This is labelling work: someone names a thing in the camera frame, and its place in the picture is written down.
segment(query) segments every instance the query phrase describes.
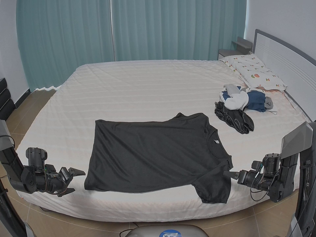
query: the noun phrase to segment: teal curtain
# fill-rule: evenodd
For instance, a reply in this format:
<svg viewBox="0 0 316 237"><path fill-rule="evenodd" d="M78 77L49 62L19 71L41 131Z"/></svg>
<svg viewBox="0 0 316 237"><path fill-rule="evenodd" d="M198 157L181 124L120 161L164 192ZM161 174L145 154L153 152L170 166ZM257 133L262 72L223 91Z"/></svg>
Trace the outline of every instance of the teal curtain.
<svg viewBox="0 0 316 237"><path fill-rule="evenodd" d="M59 86L83 64L115 60L110 0L17 0L16 27L31 90Z"/></svg>
<svg viewBox="0 0 316 237"><path fill-rule="evenodd" d="M217 60L244 36L247 0L112 0L116 60Z"/></svg>

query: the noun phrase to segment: white wall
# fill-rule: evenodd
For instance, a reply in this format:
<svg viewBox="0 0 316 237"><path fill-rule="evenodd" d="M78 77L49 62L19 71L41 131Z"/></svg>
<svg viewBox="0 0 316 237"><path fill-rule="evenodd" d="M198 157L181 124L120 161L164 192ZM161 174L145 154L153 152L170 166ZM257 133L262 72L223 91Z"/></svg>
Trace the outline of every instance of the white wall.
<svg viewBox="0 0 316 237"><path fill-rule="evenodd" d="M316 0L247 0L245 39L256 28L316 59Z"/></svg>
<svg viewBox="0 0 316 237"><path fill-rule="evenodd" d="M15 20L16 0L0 0L0 77L5 77L14 103L28 90Z"/></svg>

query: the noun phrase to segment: bed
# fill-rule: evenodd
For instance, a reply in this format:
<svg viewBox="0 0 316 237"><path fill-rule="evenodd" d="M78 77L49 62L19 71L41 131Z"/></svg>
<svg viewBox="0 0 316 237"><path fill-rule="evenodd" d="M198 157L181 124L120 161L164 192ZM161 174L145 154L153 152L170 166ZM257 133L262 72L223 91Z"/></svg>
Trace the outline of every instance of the bed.
<svg viewBox="0 0 316 237"><path fill-rule="evenodd" d="M256 32L255 54L267 66L269 63L276 65L269 55L266 38L271 43L275 40L263 34ZM273 52L288 48L284 43L280 45ZM296 67L305 66L305 61L310 62L304 58L304 61L299 59L297 63L293 54L287 56L286 60L289 59ZM314 71L315 68L309 77L315 79ZM95 120L165 121L179 112L184 115L202 112L209 117L210 124L218 129L224 148L232 155L232 171L248 170L253 160L262 160L267 153L279 153L284 135L304 121L310 122L309 118L316 119L311 111L311 108L315 109L315 104L304 104L305 101L295 95L297 89L292 90L290 82L282 77L284 72L277 73L290 89L288 94L277 90L267 92L277 105L278 114L247 110L246 113L254 121L255 130L242 135L214 114L214 103L219 100L224 84L244 86L236 73L222 61L151 60L83 65L61 85L39 112L17 152L22 163L27 165L26 148L43 148L48 152L46 163L53 164L57 170L65 166L87 173ZM316 87L311 85L315 91L310 90L308 96L315 97ZM299 184L298 174L297 168L295 189ZM53 211L108 222L210 218L255 204L250 198L249 188L238 185L235 180L232 180L227 204L202 203L192 185L146 193L98 192L85 190L84 180L85 176L74 178L69 187L76 191L61 198L40 192L18 194L33 204Z"/></svg>

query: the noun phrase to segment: tile floor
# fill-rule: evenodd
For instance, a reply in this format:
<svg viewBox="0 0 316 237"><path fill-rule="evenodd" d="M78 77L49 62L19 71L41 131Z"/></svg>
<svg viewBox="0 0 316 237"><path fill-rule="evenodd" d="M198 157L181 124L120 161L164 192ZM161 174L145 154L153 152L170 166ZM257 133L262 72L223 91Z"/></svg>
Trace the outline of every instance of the tile floor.
<svg viewBox="0 0 316 237"><path fill-rule="evenodd" d="M15 139L16 147L20 144L26 131L38 112L54 94L54 90L35 91L10 115L7 125ZM6 172L0 165L0 176ZM38 206L21 199L11 187L8 179L2 182L8 188L9 198L21 218L33 228L37 237L110 237L119 236L119 232L135 228L130 223L97 222L74 218L57 212L44 212ZM291 215L297 202L297 190L279 203L270 200L259 203L245 210L211 219L170 222L167 224L193 224L201 227L210 237L273 237L286 236ZM139 226L162 223L137 223ZM10 236L0 222L0 235Z"/></svg>

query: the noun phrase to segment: round blue logo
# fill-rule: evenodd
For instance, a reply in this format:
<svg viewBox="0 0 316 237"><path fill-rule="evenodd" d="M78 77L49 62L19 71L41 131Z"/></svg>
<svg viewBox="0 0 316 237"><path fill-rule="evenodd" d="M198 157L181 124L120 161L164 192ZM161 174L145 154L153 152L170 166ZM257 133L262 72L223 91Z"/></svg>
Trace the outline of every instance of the round blue logo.
<svg viewBox="0 0 316 237"><path fill-rule="evenodd" d="M159 237L182 237L182 235L177 230L169 229L163 231Z"/></svg>

